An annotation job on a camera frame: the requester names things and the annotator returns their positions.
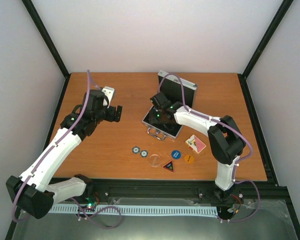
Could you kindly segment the aluminium poker case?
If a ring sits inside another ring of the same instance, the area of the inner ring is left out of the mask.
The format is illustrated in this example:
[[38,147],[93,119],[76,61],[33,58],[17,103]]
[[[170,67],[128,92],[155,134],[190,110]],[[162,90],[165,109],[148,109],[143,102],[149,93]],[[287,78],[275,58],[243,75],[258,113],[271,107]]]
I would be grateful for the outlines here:
[[160,141],[167,137],[176,139],[182,126],[177,124],[174,113],[183,104],[193,107],[198,85],[163,70],[157,75],[158,92],[150,98],[152,107],[142,123],[147,127],[148,135]]

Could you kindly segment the blue white poker chip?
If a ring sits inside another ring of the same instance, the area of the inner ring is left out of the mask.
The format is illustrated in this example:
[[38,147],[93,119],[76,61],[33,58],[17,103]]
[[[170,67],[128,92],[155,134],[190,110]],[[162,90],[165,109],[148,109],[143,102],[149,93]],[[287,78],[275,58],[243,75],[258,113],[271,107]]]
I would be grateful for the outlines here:
[[141,155],[143,158],[145,158],[145,157],[148,156],[148,152],[147,152],[146,150],[142,150],[142,151],[140,152],[140,155]]
[[134,147],[132,148],[132,152],[133,152],[134,154],[138,154],[138,153],[140,152],[140,148],[139,148],[138,146],[134,146]]

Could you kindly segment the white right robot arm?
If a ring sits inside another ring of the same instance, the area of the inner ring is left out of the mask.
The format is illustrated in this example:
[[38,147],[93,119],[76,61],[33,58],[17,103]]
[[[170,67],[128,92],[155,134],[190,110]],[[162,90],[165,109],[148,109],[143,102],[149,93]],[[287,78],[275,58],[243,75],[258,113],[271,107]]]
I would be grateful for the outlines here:
[[172,103],[161,91],[150,101],[153,105],[150,116],[157,122],[174,122],[208,137],[212,155],[217,160],[215,185],[222,191],[230,190],[235,183],[238,161],[247,144],[234,119],[228,115],[220,118],[201,113],[184,101]]

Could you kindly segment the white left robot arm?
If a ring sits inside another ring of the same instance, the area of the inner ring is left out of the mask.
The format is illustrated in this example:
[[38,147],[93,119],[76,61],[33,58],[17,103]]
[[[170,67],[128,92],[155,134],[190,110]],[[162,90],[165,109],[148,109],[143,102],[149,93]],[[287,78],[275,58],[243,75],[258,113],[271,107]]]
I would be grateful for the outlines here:
[[6,187],[14,208],[41,219],[54,205],[73,197],[91,205],[98,202],[93,181],[82,174],[55,184],[50,181],[67,156],[92,135],[100,122],[120,121],[122,107],[110,105],[114,95],[115,89],[108,86],[85,93],[82,104],[64,118],[37,160],[19,177],[8,178]]

